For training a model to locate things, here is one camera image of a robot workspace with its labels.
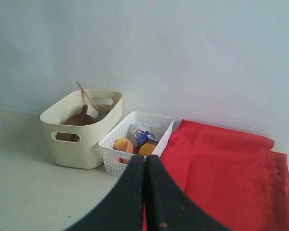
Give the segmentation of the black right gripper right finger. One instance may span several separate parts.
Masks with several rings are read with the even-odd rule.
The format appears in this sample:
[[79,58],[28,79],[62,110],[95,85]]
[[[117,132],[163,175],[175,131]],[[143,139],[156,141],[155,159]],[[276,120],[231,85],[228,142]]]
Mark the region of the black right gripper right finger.
[[185,195],[158,156],[146,158],[144,172],[144,208],[148,231],[229,230]]

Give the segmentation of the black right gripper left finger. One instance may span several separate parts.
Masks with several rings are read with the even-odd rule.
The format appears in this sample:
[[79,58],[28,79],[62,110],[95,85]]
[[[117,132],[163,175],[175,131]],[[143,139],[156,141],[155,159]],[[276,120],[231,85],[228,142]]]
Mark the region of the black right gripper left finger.
[[141,231],[145,159],[135,155],[105,198],[67,231]]

